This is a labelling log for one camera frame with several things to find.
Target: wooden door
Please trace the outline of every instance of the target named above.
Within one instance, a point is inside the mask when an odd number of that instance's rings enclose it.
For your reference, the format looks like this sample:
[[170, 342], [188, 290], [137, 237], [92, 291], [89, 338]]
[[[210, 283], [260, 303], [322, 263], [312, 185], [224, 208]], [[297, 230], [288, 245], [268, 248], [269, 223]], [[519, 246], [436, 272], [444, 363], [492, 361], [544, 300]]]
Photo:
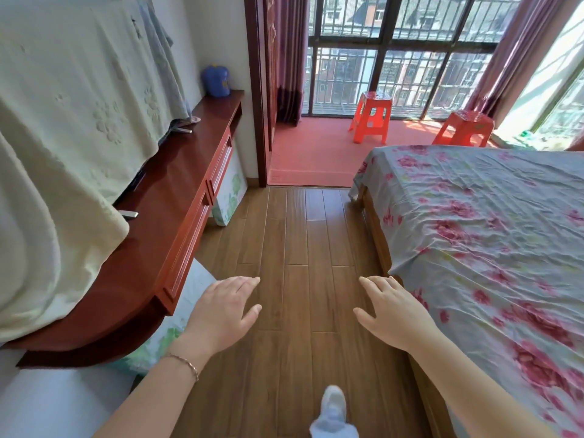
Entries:
[[266, 62], [267, 62], [267, 119], [269, 128], [269, 148], [272, 151], [276, 117], [278, 113], [278, 85], [277, 85], [277, 41], [276, 41], [276, 0], [264, 0], [264, 15], [266, 27]]

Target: wooden floor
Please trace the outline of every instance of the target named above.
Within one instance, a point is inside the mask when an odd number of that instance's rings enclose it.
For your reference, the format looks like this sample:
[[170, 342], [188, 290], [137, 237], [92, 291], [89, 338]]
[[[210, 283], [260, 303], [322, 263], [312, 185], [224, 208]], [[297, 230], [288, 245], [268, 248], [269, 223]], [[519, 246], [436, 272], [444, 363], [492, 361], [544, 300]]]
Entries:
[[305, 437], [329, 384], [362, 438], [430, 437], [407, 356], [355, 320], [371, 311], [357, 277], [381, 274], [347, 190], [251, 189], [228, 227], [207, 227], [196, 255], [217, 279], [262, 278], [252, 331], [213, 357], [173, 438]]

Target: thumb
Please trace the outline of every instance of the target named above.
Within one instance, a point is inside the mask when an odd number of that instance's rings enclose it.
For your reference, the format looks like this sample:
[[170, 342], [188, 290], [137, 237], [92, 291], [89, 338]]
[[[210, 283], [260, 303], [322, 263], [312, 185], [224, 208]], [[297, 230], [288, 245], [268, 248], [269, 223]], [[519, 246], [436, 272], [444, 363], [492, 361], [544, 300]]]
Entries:
[[256, 304], [252, 309], [248, 310], [248, 313], [241, 319], [241, 328], [245, 333], [247, 333], [253, 326], [253, 324], [258, 320], [259, 311], [262, 310], [261, 304]]
[[361, 326], [363, 326], [364, 328], [366, 328], [369, 332], [373, 332], [374, 329], [374, 324], [375, 324], [375, 318], [373, 318], [371, 315], [369, 315], [366, 311], [364, 311], [363, 309], [356, 307], [355, 309], [353, 309], [353, 312], [355, 314], [355, 316], [357, 317], [357, 321], [359, 321], [359, 323], [361, 324]]

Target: hand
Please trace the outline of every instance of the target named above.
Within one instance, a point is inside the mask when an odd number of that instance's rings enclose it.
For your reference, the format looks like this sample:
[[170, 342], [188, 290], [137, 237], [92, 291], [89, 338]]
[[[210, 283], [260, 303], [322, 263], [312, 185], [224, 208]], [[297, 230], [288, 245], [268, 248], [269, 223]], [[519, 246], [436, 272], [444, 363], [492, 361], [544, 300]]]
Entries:
[[194, 305], [185, 331], [171, 344], [169, 352], [192, 360], [202, 370], [212, 355], [237, 343], [262, 310], [256, 304], [243, 316], [245, 302], [258, 283], [259, 277], [231, 277], [207, 287]]
[[393, 277], [360, 277], [359, 282], [373, 303], [376, 318], [363, 309], [353, 309], [369, 332], [390, 346], [412, 352], [428, 338], [442, 333], [416, 298]]

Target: white shoe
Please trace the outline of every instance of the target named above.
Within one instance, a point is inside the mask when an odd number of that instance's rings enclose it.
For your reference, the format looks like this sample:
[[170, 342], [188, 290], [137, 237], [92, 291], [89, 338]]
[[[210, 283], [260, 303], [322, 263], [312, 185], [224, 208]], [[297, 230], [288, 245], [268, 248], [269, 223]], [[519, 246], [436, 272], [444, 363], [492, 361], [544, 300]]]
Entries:
[[342, 420], [347, 420], [347, 402], [345, 401], [345, 395], [340, 387], [335, 385], [330, 385], [326, 388], [321, 401], [321, 415], [325, 415], [325, 412], [335, 412], [342, 414]]

